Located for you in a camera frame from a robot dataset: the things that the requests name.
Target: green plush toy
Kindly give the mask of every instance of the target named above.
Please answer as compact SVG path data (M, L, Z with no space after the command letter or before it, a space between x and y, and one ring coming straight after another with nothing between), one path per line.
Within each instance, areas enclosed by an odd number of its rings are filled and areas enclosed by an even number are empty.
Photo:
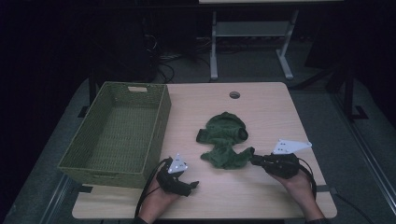
M210 119L206 129L198 132L196 141L202 144L212 144L214 148L201 156L216 168L226 170L244 167L253 156L254 148L249 147L237 154L233 145L248 139L245 123L234 114L224 112Z

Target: hand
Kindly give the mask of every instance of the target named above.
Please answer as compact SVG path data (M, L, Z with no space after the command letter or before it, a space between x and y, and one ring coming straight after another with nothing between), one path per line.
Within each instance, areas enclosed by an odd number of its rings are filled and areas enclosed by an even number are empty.
M312 193L309 178L304 172L299 171L297 175L290 179L271 176L285 187L289 195L302 209L307 221L324 218Z
M174 201L180 197L180 195L163 191L157 181L157 175L152 179L151 184L148 187L148 193L150 194L146 197L145 201L143 201L142 208L138 215L148 224L153 223Z

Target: human hand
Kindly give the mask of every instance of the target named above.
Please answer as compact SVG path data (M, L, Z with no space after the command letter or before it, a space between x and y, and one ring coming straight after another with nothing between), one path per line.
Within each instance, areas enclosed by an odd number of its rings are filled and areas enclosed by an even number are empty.
M270 175L279 181L288 191L289 195L302 209L307 221L324 218L312 193L308 176L301 170L290 179L284 179L276 175Z
M143 201L138 215L148 224L153 223L180 197L178 194L165 192L157 181L157 175L152 179L148 187L148 193L149 195Z

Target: round hole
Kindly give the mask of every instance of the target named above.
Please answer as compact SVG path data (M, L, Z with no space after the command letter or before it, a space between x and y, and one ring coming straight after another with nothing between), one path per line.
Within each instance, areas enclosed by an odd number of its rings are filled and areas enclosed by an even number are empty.
M241 97L241 94L239 94L239 92L237 91L232 91L230 92L230 97L233 99L238 99L239 97Z

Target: wicker basket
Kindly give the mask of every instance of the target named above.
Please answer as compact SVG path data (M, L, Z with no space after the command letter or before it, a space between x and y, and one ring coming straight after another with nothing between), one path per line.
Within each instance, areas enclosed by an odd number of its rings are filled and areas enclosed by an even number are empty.
M59 163L84 184L143 188L171 108L166 85L106 82Z

